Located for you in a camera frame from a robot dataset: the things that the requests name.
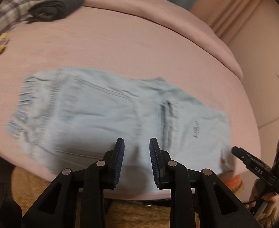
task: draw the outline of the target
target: pink wall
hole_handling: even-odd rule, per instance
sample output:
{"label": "pink wall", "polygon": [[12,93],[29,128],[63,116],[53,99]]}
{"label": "pink wall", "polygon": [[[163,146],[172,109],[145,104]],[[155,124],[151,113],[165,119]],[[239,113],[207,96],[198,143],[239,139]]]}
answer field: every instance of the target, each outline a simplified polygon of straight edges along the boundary
{"label": "pink wall", "polygon": [[[262,0],[242,29],[228,45],[239,62],[242,81],[259,127],[262,160],[273,164],[279,138],[279,5]],[[245,173],[247,200],[256,177]]]}

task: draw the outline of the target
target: plaid shirt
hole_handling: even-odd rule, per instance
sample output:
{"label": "plaid shirt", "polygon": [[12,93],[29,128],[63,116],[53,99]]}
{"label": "plaid shirt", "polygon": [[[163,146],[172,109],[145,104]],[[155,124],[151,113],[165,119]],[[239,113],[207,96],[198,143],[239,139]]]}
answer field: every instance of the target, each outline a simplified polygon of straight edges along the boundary
{"label": "plaid shirt", "polygon": [[39,0],[3,0],[0,4],[0,33],[8,31],[28,14]]}

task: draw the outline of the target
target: human hand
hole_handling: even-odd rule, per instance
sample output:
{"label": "human hand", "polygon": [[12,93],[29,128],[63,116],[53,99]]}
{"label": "human hand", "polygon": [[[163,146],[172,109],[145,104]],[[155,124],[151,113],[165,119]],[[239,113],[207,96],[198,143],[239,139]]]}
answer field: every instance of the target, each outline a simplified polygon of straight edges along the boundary
{"label": "human hand", "polygon": [[[249,201],[253,201],[255,199],[257,199],[259,197],[259,191],[256,188],[256,183],[257,183],[258,179],[255,181],[253,187],[252,187],[252,191],[251,191],[251,195],[249,197]],[[269,192],[266,195],[264,195],[261,199],[268,201],[268,205],[265,208],[265,210],[263,211],[263,213],[260,214],[260,216],[257,218],[258,220],[267,218],[271,215],[272,211],[274,210],[274,208],[277,205],[277,202],[279,200],[279,195],[274,193],[274,192]],[[246,205],[246,208],[252,208],[255,206],[255,202],[250,203],[248,205]]]}

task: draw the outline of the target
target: bed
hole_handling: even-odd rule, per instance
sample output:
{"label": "bed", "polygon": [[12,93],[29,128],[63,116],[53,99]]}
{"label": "bed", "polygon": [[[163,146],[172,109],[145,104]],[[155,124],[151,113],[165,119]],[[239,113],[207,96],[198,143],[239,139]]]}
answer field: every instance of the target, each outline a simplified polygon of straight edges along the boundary
{"label": "bed", "polygon": [[[258,128],[242,86],[242,70],[229,48],[187,10],[166,0],[85,0],[54,22],[19,23],[0,55],[0,156],[51,181],[55,175],[26,155],[7,132],[24,79],[62,67],[105,70],[132,79],[162,77],[228,114],[231,146],[260,157]],[[234,171],[246,171],[233,160]],[[169,191],[140,195],[105,191],[125,200],[168,198]]]}

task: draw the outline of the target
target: pink curtain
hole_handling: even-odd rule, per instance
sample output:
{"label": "pink curtain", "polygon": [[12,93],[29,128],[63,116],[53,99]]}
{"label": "pink curtain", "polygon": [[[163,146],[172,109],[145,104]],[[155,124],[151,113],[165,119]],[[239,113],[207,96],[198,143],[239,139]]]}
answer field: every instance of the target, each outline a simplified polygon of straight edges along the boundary
{"label": "pink curtain", "polygon": [[190,12],[207,23],[228,44],[261,0],[197,0]]}

